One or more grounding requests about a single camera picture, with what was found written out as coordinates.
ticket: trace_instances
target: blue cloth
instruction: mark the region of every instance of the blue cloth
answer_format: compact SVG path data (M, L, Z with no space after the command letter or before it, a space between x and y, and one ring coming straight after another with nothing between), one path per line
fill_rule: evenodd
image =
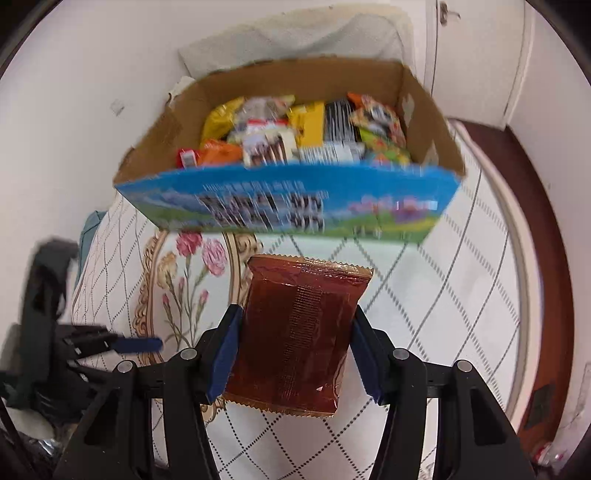
M86 263L86 257L88 257L92 239L95 237L95 233L99 228L100 221L103 219L106 213L107 212L99 212L98 210L95 210L86 219L84 228L80 234L80 246L78 250L78 275L76 276L76 285L78 285L80 275L82 275L82 269Z

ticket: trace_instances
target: blue printed box side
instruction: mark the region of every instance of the blue printed box side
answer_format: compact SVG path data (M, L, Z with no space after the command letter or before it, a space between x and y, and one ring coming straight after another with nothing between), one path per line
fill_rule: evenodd
M116 188L157 226L421 242L460 179L438 168L292 165L177 170Z

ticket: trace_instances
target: door handle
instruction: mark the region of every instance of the door handle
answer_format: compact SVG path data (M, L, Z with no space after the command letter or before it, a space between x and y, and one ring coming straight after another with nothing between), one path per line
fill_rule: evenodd
M439 2L439 23L443 26L447 25L447 17L453 15L459 20L462 19L458 12L450 12L447 8L447 2Z

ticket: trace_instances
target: white quilt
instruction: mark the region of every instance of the white quilt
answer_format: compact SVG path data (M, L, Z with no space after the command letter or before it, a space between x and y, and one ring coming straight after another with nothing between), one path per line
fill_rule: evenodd
M399 60L414 71L413 25L392 5L310 8L230 28L180 54L196 80L255 61L321 55Z

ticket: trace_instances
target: blue gripper pad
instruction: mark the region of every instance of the blue gripper pad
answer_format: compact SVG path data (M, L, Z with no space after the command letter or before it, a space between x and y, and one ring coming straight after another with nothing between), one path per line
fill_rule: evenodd
M374 402L384 403L384 379L389 373L388 354L371 328L361 307L357 306L351 333L351 351L361 375L365 392Z
M206 390L209 404L213 403L226 389L238 353L241 323L242 307L230 305L203 355L202 364L205 363L206 368L211 372Z
M162 340L158 337L119 337L111 344L111 348L117 353L159 352L162 350Z

